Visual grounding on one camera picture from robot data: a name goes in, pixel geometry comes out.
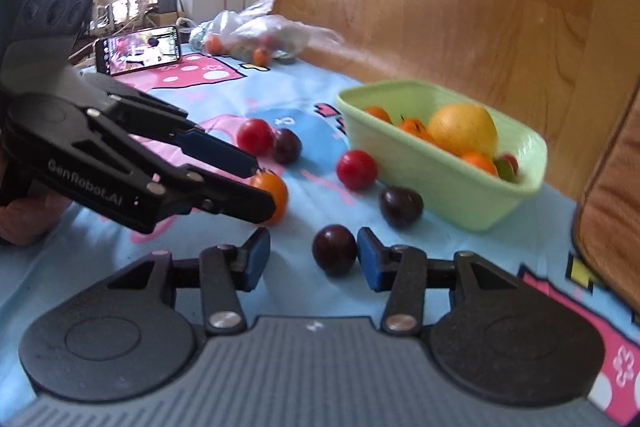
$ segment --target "green bowl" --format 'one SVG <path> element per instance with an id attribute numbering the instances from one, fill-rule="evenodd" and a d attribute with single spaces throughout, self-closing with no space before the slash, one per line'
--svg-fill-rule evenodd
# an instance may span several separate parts
<path id="1" fill-rule="evenodd" d="M 426 124 L 439 108 L 458 102 L 479 103 L 417 80 L 384 80 L 345 89 L 337 97 L 350 147 L 373 157 L 381 182 L 412 188 L 420 193 L 427 210 L 462 229 L 481 232 L 540 190 L 546 170 L 544 139 L 526 125 L 484 106 L 498 130 L 498 153 L 511 153 L 518 160 L 516 182 L 510 183 L 364 111 L 377 105 L 394 123 L 404 116 Z"/>

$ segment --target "red cherry tomato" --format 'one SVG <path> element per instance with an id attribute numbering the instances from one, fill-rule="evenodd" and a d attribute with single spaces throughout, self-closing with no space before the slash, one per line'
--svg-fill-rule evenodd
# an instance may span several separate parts
<path id="1" fill-rule="evenodd" d="M 264 156 L 273 146 L 273 129 L 264 120 L 251 118 L 238 129 L 236 143 L 244 152 Z"/>
<path id="2" fill-rule="evenodd" d="M 366 152 L 351 150 L 344 153 L 338 160 L 335 173 L 349 190 L 362 190 L 376 181 L 378 168 L 373 158 Z"/>

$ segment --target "human hand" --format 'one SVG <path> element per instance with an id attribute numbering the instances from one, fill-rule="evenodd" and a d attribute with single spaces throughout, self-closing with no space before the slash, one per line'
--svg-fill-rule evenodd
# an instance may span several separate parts
<path id="1" fill-rule="evenodd" d="M 71 200 L 49 191 L 0 206 L 0 237 L 14 245 L 30 245 L 60 221 Z"/>

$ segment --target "dark purple plum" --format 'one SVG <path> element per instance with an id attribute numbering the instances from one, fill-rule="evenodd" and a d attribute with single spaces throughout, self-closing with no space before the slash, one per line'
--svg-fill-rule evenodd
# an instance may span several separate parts
<path id="1" fill-rule="evenodd" d="M 280 165 L 289 165 L 300 158 L 302 142 L 289 129 L 278 129 L 273 136 L 273 159 Z"/>
<path id="2" fill-rule="evenodd" d="M 316 233 L 312 253 L 329 277 L 345 275 L 353 266 L 358 247 L 353 234 L 342 225 L 328 225 Z"/>
<path id="3" fill-rule="evenodd" d="M 422 215 L 424 202 L 415 190 L 387 187 L 380 193 L 380 213 L 393 229 L 406 229 Z"/>

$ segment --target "brown cushion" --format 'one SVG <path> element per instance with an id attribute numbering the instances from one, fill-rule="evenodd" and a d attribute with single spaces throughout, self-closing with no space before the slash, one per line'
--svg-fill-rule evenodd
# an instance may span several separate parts
<path id="1" fill-rule="evenodd" d="M 640 312 L 640 80 L 578 205 L 574 243 L 586 263 Z"/>

